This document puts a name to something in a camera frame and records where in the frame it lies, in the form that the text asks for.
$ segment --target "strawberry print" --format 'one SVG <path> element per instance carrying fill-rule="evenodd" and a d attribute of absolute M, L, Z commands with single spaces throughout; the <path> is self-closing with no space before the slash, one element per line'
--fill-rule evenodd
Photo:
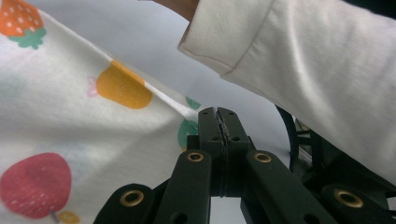
<path fill-rule="evenodd" d="M 42 218 L 61 210 L 71 189 L 67 162 L 56 153 L 42 153 L 9 167 L 0 179 L 0 198 L 14 213 Z"/>
<path fill-rule="evenodd" d="M 0 8 L 0 33 L 18 42 L 21 48 L 38 49 L 47 32 L 36 7 L 22 0 L 3 0 Z"/>

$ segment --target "red strawberry print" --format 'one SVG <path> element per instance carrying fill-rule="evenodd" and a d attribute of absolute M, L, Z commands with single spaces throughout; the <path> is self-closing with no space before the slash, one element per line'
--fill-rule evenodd
<path fill-rule="evenodd" d="M 71 189 L 67 162 L 56 153 L 42 153 L 9 167 L 0 179 L 0 198 L 14 213 L 42 218 L 61 210 Z"/>

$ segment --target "brass screw insert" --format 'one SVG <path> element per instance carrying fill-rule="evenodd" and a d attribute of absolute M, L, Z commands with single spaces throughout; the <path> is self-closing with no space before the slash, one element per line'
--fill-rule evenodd
<path fill-rule="evenodd" d="M 270 155 L 263 152 L 256 153 L 256 155 L 254 155 L 254 159 L 256 161 L 265 162 L 265 163 L 270 162 L 272 160 Z"/>
<path fill-rule="evenodd" d="M 343 189 L 336 189 L 334 191 L 334 197 L 337 199 L 338 202 L 343 203 L 344 205 L 349 207 L 361 208 L 364 205 L 360 197 Z"/>
<path fill-rule="evenodd" d="M 143 199 L 145 198 L 145 195 L 143 194 L 142 191 L 140 190 L 128 190 L 126 192 L 124 192 L 120 198 L 120 203 L 122 205 L 124 205 L 125 207 L 133 207 L 133 206 L 137 206 L 138 204 L 140 204 Z"/>

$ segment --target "white sleeve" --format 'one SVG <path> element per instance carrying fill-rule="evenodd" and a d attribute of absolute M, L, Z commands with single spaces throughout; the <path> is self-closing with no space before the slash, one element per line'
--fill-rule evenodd
<path fill-rule="evenodd" d="M 396 184 L 396 21 L 339 0 L 201 0 L 179 49 Z"/>

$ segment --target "printed cloth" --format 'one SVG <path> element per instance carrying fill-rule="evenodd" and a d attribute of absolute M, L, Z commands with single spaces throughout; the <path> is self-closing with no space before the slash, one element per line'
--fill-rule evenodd
<path fill-rule="evenodd" d="M 167 179 L 200 104 L 36 7 L 0 4 L 0 222 L 93 223 L 119 187 Z"/>

